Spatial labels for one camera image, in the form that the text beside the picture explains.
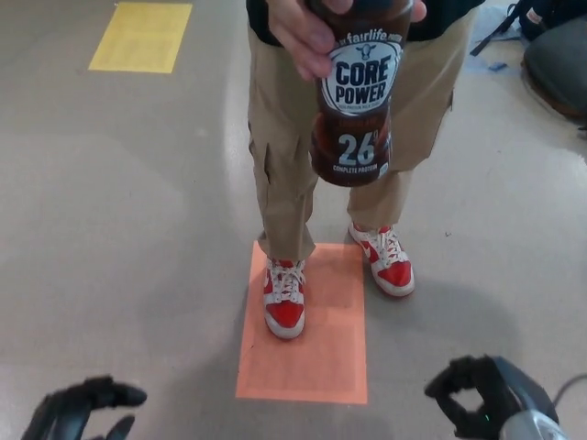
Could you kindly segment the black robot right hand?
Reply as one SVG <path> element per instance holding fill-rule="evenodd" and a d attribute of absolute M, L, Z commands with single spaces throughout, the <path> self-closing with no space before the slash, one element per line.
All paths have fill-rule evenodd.
<path fill-rule="evenodd" d="M 474 390 L 481 406 L 469 411 L 454 396 Z M 500 356 L 459 357 L 425 387 L 425 395 L 454 424 L 459 439 L 566 439 L 544 388 Z"/>

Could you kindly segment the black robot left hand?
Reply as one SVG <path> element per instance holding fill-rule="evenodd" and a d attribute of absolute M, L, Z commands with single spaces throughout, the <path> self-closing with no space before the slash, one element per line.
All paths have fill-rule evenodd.
<path fill-rule="evenodd" d="M 147 400 L 138 387 L 110 376 L 92 377 L 47 394 L 37 405 L 22 440 L 81 440 L 92 412 L 137 408 Z"/>

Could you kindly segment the person's bare right hand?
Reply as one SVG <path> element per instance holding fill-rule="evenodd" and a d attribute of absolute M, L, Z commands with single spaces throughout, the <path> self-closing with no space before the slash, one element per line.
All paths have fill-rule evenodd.
<path fill-rule="evenodd" d="M 289 53 L 306 81 L 331 72 L 329 52 L 335 46 L 331 28 L 314 15 L 303 1 L 267 1 L 271 33 Z"/>

